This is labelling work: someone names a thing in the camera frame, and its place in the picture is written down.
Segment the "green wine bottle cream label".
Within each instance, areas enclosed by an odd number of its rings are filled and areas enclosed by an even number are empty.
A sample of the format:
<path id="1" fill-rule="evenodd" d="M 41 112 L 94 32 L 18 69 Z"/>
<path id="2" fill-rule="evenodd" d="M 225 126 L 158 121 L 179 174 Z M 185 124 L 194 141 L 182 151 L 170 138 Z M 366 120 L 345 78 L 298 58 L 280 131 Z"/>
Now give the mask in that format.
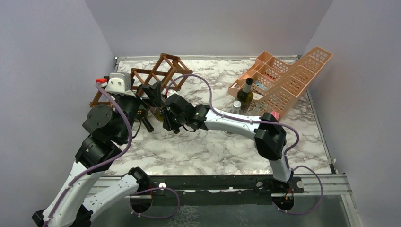
<path id="1" fill-rule="evenodd" d="M 148 120 L 148 111 L 146 109 L 139 109 L 137 113 L 137 119 L 144 124 L 145 128 L 149 133 L 154 131 L 154 127 Z"/>

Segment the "olive wine bottle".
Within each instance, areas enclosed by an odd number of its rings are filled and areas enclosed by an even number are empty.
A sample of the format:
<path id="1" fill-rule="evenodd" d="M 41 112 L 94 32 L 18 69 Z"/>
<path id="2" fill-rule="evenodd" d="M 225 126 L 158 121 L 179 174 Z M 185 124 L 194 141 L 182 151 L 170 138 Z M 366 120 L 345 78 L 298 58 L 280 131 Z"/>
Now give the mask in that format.
<path id="1" fill-rule="evenodd" d="M 253 79 L 251 77 L 247 78 L 244 87 L 240 89 L 236 94 L 236 100 L 241 103 L 240 109 L 244 113 L 248 112 L 251 102 L 253 100 L 253 93 L 251 91 L 252 84 Z"/>

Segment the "dark green wine bottle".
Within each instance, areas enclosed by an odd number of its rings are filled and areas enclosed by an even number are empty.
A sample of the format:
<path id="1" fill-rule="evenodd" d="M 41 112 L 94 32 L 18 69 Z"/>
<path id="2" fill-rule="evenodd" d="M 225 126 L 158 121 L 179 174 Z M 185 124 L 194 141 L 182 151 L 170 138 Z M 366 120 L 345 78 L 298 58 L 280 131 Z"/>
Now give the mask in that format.
<path id="1" fill-rule="evenodd" d="M 164 120 L 163 118 L 163 114 L 162 111 L 160 110 L 160 108 L 158 107 L 151 107 L 150 108 L 150 112 L 152 113 L 152 115 L 160 122 L 162 122 Z"/>

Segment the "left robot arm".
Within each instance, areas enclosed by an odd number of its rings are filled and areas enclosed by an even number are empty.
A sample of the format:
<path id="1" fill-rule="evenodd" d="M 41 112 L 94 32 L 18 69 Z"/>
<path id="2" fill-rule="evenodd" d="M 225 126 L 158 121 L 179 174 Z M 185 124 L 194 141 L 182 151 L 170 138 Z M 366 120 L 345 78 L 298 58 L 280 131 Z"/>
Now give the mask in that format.
<path id="1" fill-rule="evenodd" d="M 118 91 L 111 87 L 110 80 L 98 79 L 96 88 L 107 99 L 111 99 L 111 94 L 116 94 L 118 99 L 111 100 L 111 105 L 97 105 L 89 111 L 83 123 L 88 136 L 75 155 L 66 182 L 53 202 L 32 216 L 39 227 L 88 227 L 125 196 L 150 190 L 149 176 L 141 168 L 134 167 L 117 184 L 88 197 L 93 185 L 111 164 L 126 153 L 120 146 L 131 146 L 132 126 L 140 106 L 161 104 L 161 84 L 143 85 L 146 99 L 132 93 L 129 83 Z"/>

